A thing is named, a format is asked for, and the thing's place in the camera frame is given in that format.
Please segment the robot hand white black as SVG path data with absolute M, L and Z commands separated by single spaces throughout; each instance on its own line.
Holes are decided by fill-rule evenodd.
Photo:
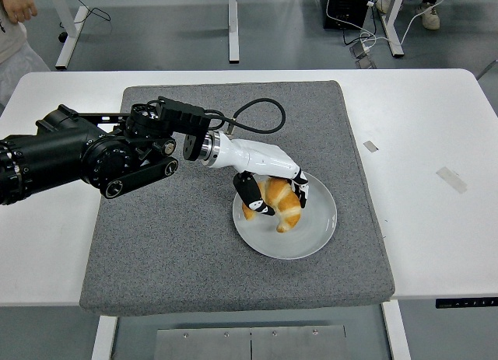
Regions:
M 280 147 L 263 142 L 244 139 L 230 139 L 224 133 L 210 131 L 204 140 L 203 164 L 210 168 L 232 166 L 237 174 L 233 178 L 242 202 L 253 211 L 264 215 L 274 215 L 261 196 L 253 175 L 283 178 L 299 198 L 300 206 L 306 206 L 308 179 L 302 169 Z

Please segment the person's hand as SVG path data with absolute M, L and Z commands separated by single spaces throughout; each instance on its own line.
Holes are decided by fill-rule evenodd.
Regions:
M 38 14 L 34 0 L 1 0 L 1 2 L 12 23 L 24 23 Z

